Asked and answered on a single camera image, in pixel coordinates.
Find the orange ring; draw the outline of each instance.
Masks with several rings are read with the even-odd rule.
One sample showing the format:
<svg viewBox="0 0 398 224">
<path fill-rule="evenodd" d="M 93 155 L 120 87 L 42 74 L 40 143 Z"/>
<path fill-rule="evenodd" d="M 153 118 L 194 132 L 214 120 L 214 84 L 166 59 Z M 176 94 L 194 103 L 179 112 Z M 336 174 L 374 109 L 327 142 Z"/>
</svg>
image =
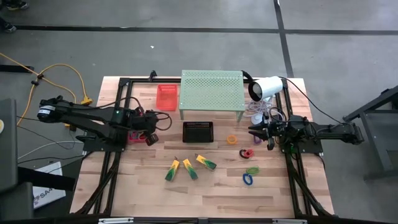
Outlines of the orange ring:
<svg viewBox="0 0 398 224">
<path fill-rule="evenodd" d="M 236 144 L 237 143 L 237 139 L 236 139 L 236 136 L 235 135 L 229 135 L 227 138 L 226 138 L 226 142 L 228 142 L 228 144 Z"/>
</svg>

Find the black mesh container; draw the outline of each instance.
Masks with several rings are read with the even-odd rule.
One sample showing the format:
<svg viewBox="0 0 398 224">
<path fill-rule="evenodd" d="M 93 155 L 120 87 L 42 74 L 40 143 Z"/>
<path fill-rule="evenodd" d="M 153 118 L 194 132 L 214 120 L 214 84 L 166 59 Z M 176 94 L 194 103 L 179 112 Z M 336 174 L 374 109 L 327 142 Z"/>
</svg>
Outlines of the black mesh container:
<svg viewBox="0 0 398 224">
<path fill-rule="evenodd" d="M 188 121 L 183 123 L 182 142 L 213 142 L 213 122 Z"/>
</svg>

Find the blue ring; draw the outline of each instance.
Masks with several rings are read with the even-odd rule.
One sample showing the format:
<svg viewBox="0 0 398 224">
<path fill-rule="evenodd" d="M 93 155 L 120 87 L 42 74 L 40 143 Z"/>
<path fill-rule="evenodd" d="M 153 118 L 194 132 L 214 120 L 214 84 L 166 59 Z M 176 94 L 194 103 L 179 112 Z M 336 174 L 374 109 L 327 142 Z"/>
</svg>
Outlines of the blue ring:
<svg viewBox="0 0 398 224">
<path fill-rule="evenodd" d="M 243 174 L 243 182 L 246 184 L 246 185 L 252 185 L 253 184 L 253 176 L 252 175 L 250 175 L 250 174 Z"/>
</svg>

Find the yellow extension cord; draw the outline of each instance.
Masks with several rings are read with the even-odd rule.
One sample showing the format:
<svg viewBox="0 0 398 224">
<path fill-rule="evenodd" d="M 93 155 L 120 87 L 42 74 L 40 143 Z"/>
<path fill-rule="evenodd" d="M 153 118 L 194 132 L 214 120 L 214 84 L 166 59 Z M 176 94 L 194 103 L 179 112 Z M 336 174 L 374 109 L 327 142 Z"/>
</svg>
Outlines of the yellow extension cord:
<svg viewBox="0 0 398 224">
<path fill-rule="evenodd" d="M 63 64 L 63 63 L 58 63 L 58 64 L 55 64 L 55 65 L 48 66 L 47 68 L 43 69 L 40 73 L 37 73 L 37 72 L 35 72 L 35 71 L 33 71 L 33 70 L 27 68 L 25 65 L 23 65 L 23 64 L 21 64 L 21 63 L 15 61 L 14 59 L 8 57 L 7 55 L 4 55 L 3 53 L 0 53 L 0 55 L 3 56 L 3 57 L 5 57 L 6 59 L 8 59 L 8 60 L 10 60 L 10 61 L 12 61 L 12 62 L 18 64 L 18 65 L 21 66 L 22 68 L 24 68 L 24 69 L 26 69 L 26 70 L 32 72 L 32 73 L 35 74 L 36 76 L 39 76 L 40 74 L 46 72 L 48 69 L 53 68 L 53 67 L 56 67 L 56 66 L 64 66 L 64 67 L 68 67 L 68 68 L 72 69 L 72 70 L 79 76 L 80 81 L 81 81 L 81 85 L 82 85 L 82 87 L 83 87 L 84 99 L 83 99 L 83 101 L 82 101 L 81 103 L 82 103 L 82 104 L 90 104 L 90 103 L 93 102 L 93 100 L 87 96 L 86 88 L 85 88 L 85 83 L 84 83 L 84 81 L 83 81 L 83 78 L 81 77 L 80 73 L 79 73 L 75 68 L 73 68 L 72 66 L 67 65 L 67 64 Z M 42 79 L 43 79 L 44 81 L 48 82 L 49 84 L 53 85 L 53 86 L 56 86 L 56 87 L 59 87 L 59 88 L 61 88 L 61 89 L 64 89 L 64 90 L 68 91 L 68 92 L 72 95 L 73 100 L 74 100 L 74 102 L 76 103 L 76 95 L 75 95 L 70 89 L 68 89 L 67 87 L 64 87 L 64 86 L 55 84 L 55 83 L 51 82 L 50 80 L 48 80 L 48 79 L 46 79 L 46 78 L 44 78 L 44 77 L 43 77 Z M 28 98 L 28 101 L 27 101 L 27 104 L 26 104 L 26 107 L 25 107 L 25 111 L 24 111 L 24 113 L 22 114 L 21 118 L 19 119 L 19 121 L 18 121 L 18 123 L 17 123 L 17 126 L 19 125 L 19 123 L 21 123 L 23 117 L 26 115 L 26 113 L 27 113 L 27 111 L 28 111 L 28 109 L 29 109 L 30 102 L 31 102 L 31 100 L 32 100 L 33 91 L 34 91 L 34 88 L 35 88 L 35 87 L 36 87 L 35 85 L 32 85 L 32 88 L 30 89 L 29 98 Z"/>
</svg>

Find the red basket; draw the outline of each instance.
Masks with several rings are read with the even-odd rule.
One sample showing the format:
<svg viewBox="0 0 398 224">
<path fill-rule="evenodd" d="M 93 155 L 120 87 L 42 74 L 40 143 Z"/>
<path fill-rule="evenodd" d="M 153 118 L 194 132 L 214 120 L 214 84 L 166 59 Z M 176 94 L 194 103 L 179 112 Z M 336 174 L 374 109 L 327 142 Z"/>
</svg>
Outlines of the red basket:
<svg viewBox="0 0 398 224">
<path fill-rule="evenodd" d="M 158 85 L 156 108 L 163 111 L 175 111 L 177 108 L 177 85 Z"/>
</svg>

